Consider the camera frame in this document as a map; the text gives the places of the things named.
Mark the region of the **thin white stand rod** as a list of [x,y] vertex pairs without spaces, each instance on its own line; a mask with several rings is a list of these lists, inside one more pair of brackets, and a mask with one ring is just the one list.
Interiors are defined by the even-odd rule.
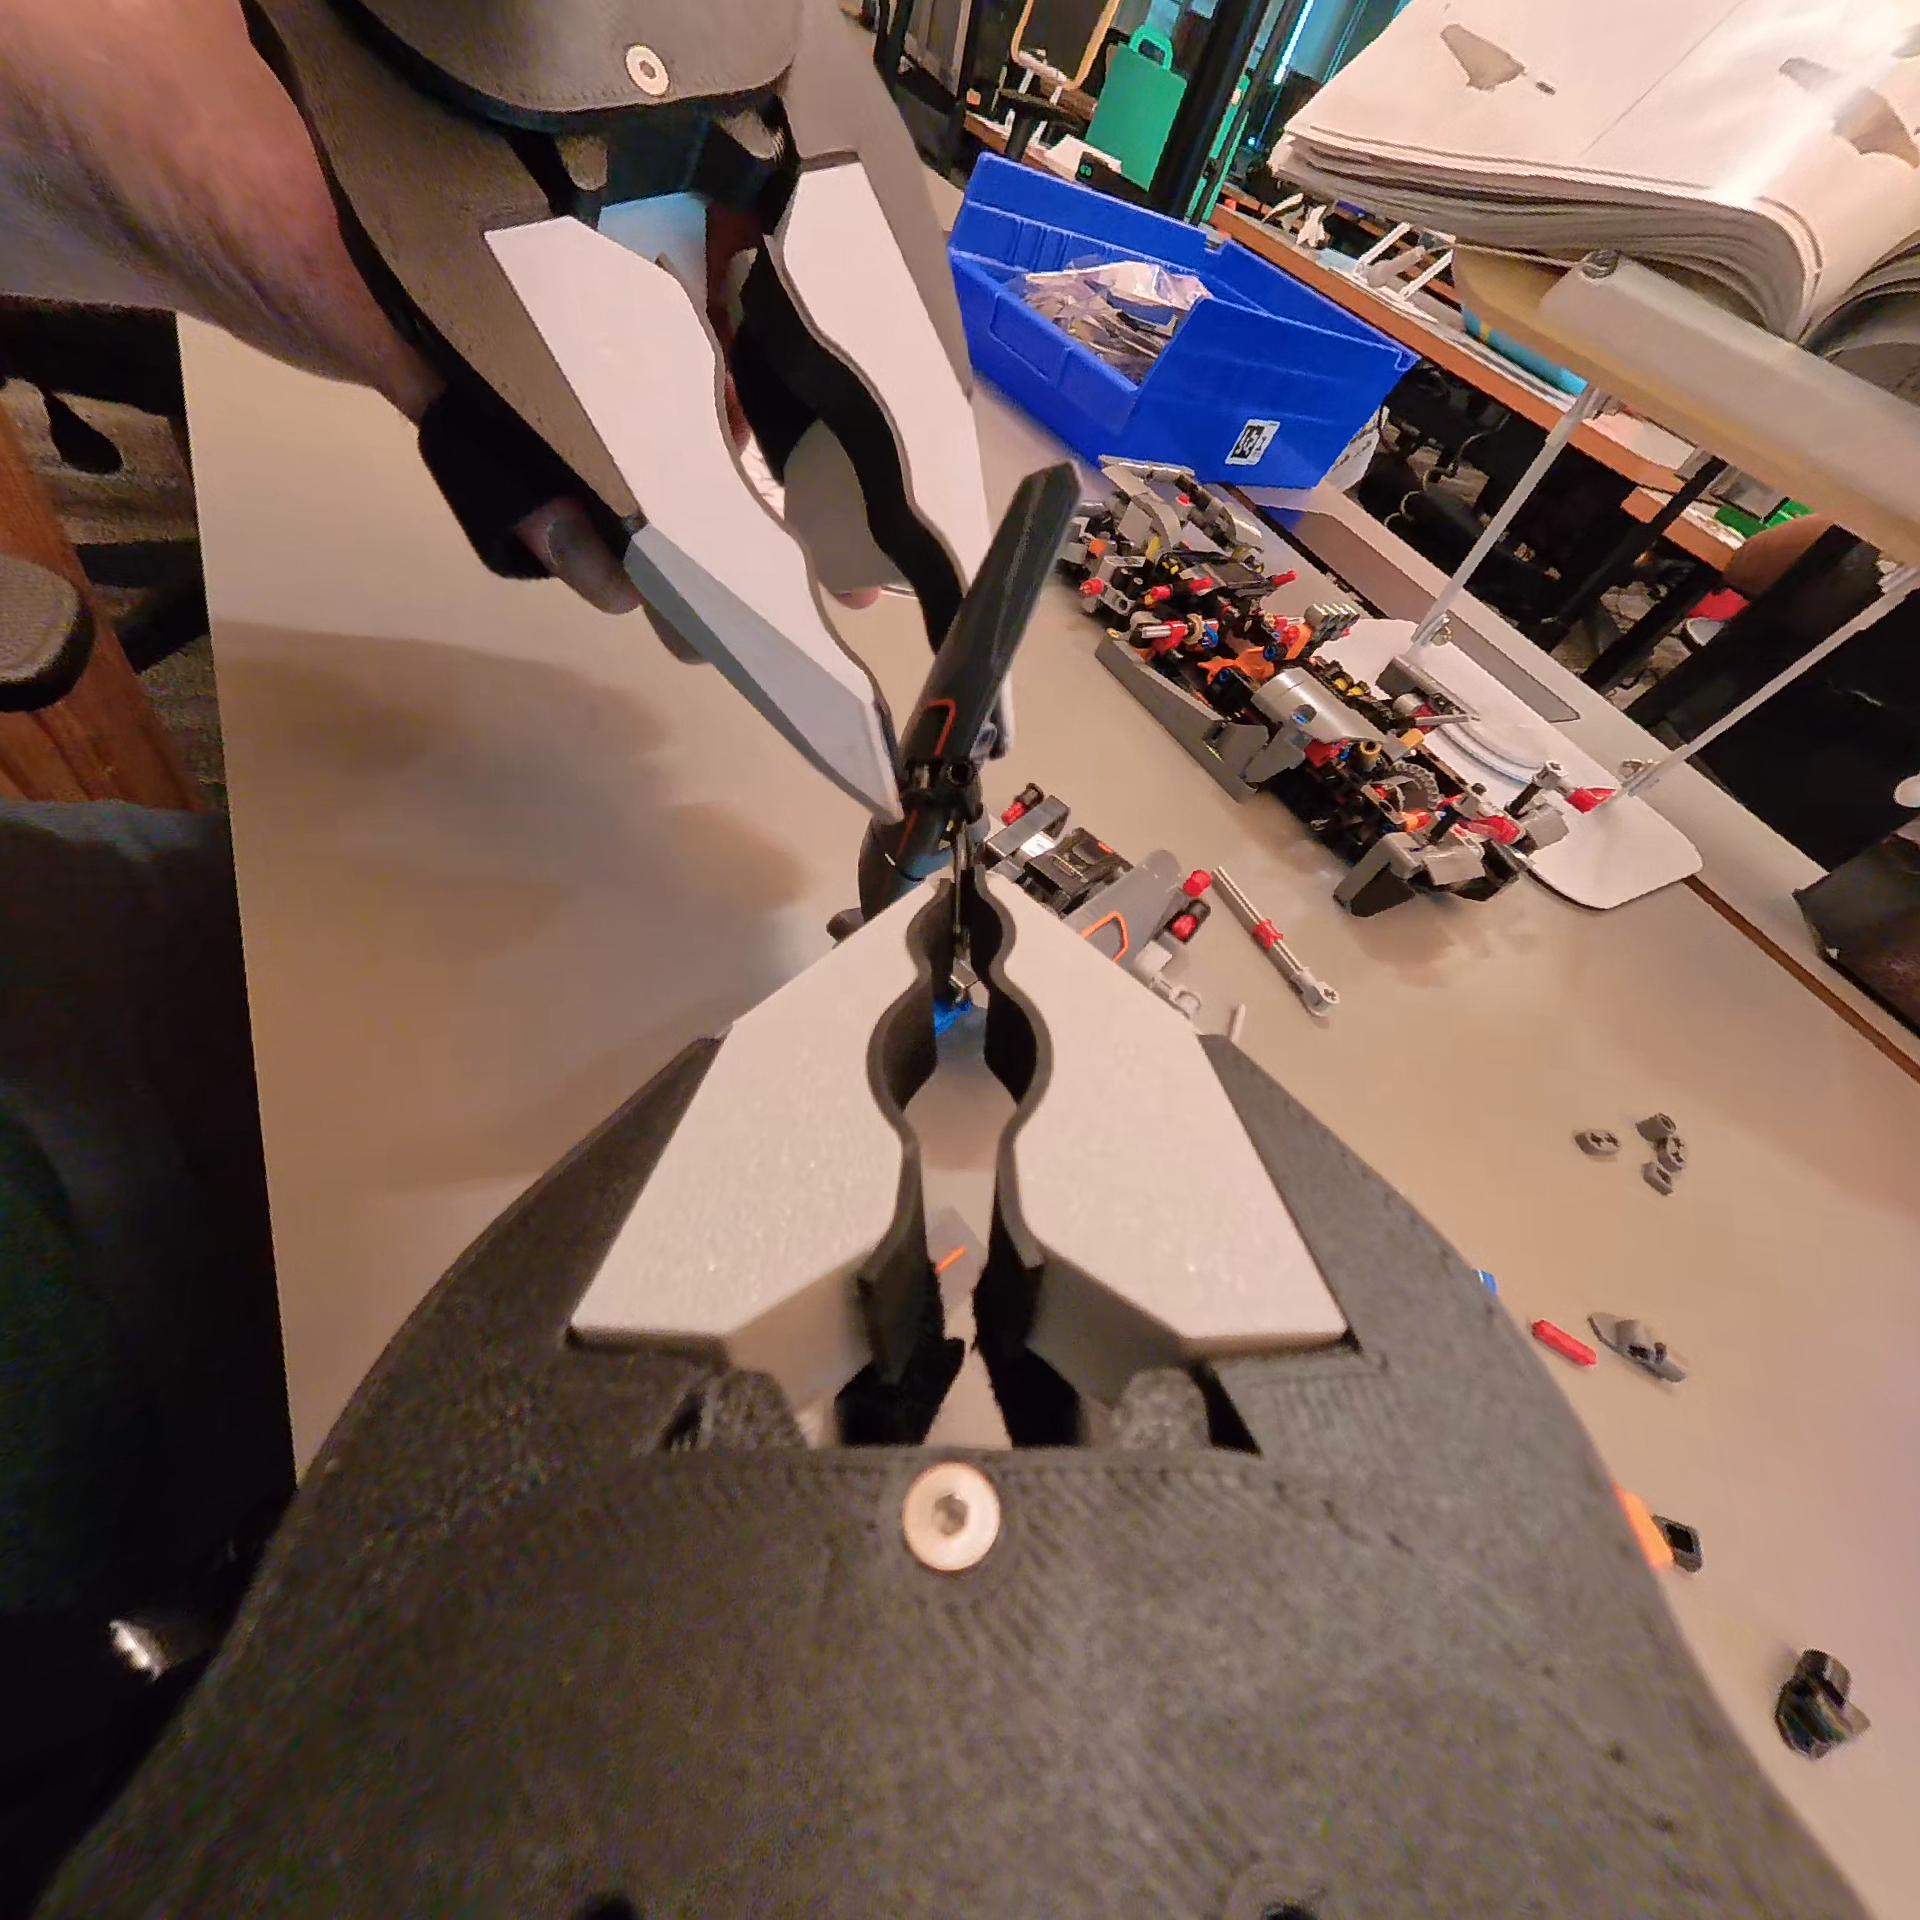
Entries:
[[1681,766],[1690,764],[1694,756],[1702,754],[1710,746],[1719,744],[1726,734],[1739,730],[1751,715],[1765,710],[1772,699],[1782,695],[1791,684],[1802,681],[1815,667],[1825,666],[1830,656],[1835,656],[1844,644],[1855,641],[1862,633],[1869,633],[1886,615],[1899,609],[1907,600],[1911,600],[1917,591],[1917,564],[1899,564],[1886,578],[1879,598],[1843,623],[1835,633],[1825,639],[1819,644],[1810,647],[1804,656],[1791,660],[1782,672],[1774,679],[1765,681],[1758,691],[1743,697],[1735,710],[1726,711],[1716,719],[1710,727],[1695,734],[1690,744],[1670,751],[1669,754],[1647,762],[1631,776],[1623,776],[1618,782],[1617,794],[1610,803],[1629,801],[1646,792],[1650,792],[1657,782],[1666,779]]
[[1521,514],[1537,487],[1548,478],[1548,472],[1557,462],[1559,454],[1573,442],[1573,438],[1586,422],[1593,422],[1596,415],[1605,410],[1610,399],[1612,395],[1601,384],[1591,382],[1579,395],[1574,395],[1573,406],[1562,415],[1557,425],[1548,431],[1542,449],[1531,457],[1521,481],[1509,490],[1505,504],[1483,524],[1479,537],[1475,540],[1465,558],[1454,568],[1447,583],[1441,587],[1429,611],[1418,623],[1409,643],[1413,654],[1421,654],[1425,649],[1433,647],[1447,636],[1454,606],[1461,598],[1465,598],[1476,569],[1500,546],[1506,529]]

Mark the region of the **lego car chassis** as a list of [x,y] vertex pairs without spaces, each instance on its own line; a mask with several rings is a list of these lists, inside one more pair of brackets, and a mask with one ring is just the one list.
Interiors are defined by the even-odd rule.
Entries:
[[1106,494],[1073,519],[1061,569],[1102,625],[1094,658],[1235,801],[1275,795],[1346,865],[1335,902],[1357,922],[1418,896],[1495,898],[1612,792],[1522,754],[1471,756],[1483,715],[1431,670],[1348,667],[1361,612],[1282,615],[1291,571],[1263,569],[1260,531],[1177,464],[1097,462]]

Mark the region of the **clear plastic bags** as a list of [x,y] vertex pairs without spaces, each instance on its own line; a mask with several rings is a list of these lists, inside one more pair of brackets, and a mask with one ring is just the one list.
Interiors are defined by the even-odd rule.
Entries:
[[1201,278],[1138,257],[1083,257],[1062,271],[1027,273],[1010,291],[1131,384],[1145,380],[1189,315],[1211,300]]

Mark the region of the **person's dark blue pants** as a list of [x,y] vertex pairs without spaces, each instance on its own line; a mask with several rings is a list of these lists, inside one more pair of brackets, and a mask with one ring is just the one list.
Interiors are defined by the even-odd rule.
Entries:
[[2,1607],[185,1599],[294,1484],[223,818],[2,804]]

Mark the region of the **blue plastic bin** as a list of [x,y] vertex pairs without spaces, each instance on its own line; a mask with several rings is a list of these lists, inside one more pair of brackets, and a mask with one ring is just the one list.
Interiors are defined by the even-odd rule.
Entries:
[[[975,161],[948,255],[973,374],[1087,460],[1314,490],[1418,361],[1246,247],[993,154]],[[1029,274],[1113,264],[1205,289],[1138,375],[1020,291]]]

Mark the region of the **person's left hand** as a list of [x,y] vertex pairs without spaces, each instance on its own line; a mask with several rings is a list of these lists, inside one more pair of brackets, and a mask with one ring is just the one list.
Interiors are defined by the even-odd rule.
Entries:
[[2,4],[2,291],[190,315],[414,424],[444,388],[239,4]]

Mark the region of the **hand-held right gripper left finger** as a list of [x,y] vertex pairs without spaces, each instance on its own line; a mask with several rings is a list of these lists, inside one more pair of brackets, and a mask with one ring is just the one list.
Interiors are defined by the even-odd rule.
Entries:
[[735,1020],[569,1323],[765,1374],[850,1444],[914,1448],[954,1383],[906,1121],[938,1065],[925,886]]

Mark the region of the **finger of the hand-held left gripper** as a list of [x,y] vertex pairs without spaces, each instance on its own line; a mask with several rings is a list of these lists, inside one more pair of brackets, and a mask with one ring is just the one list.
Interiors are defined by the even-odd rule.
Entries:
[[835,594],[909,593],[946,639],[993,542],[945,236],[902,249],[867,166],[799,168],[743,291],[740,399]]
[[735,457],[722,356],[687,291],[574,219],[486,246],[636,496],[643,604],[874,818],[901,818],[892,719]]

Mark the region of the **small black lego panel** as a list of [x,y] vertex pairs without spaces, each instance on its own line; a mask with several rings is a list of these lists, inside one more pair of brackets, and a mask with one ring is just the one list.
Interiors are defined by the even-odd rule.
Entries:
[[1077,464],[1051,464],[1022,481],[1002,518],[902,731],[901,822],[874,824],[861,839],[859,927],[875,924],[941,867],[963,874],[972,865],[980,766],[1010,737],[1002,695],[1081,496]]

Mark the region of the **scattered small lego pieces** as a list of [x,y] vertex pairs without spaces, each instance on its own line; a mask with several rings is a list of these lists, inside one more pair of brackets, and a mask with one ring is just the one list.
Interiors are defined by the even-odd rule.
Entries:
[[1686,1379],[1586,1329],[1524,1316],[1571,1387],[1635,1546],[1735,1719],[1799,1764],[1855,1751],[1874,1719],[1843,1657],[1879,1596],[1846,1422],[1782,1364]]

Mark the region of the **beige book stand ledge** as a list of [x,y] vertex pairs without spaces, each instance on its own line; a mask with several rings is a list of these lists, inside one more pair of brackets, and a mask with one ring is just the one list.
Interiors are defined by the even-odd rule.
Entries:
[[1644,419],[1917,563],[1917,411],[1708,298],[1623,264],[1610,273],[1462,247],[1457,294],[1495,330]]

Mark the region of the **green bag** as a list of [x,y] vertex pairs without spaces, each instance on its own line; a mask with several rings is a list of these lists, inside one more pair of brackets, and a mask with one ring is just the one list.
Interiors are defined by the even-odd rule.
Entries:
[[1106,156],[1131,188],[1147,190],[1161,166],[1169,132],[1187,97],[1187,78],[1161,31],[1138,27],[1111,49],[1106,78],[1094,97],[1086,144]]

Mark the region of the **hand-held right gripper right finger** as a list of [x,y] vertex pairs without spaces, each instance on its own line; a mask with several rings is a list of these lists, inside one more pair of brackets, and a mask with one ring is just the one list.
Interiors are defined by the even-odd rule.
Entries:
[[1140,1372],[1340,1344],[1348,1320],[1205,1038],[1009,880],[982,898],[1035,1055],[997,1177],[1041,1273],[1027,1346],[1115,1403]]

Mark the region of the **grey lego axle red bushes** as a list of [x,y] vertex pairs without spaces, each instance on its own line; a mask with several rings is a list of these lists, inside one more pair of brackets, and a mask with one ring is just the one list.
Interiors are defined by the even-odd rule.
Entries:
[[1249,934],[1266,966],[1281,974],[1295,1001],[1313,1017],[1333,1017],[1340,1006],[1340,994],[1307,962],[1290,946],[1285,934],[1268,920],[1252,898],[1241,890],[1225,867],[1213,865],[1211,886],[1222,906],[1229,907],[1236,924]]

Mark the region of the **black office chair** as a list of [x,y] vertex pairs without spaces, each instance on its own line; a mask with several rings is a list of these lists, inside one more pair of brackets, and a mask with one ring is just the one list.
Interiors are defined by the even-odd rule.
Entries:
[[90,667],[93,619],[67,576],[2,555],[2,713],[60,705]]

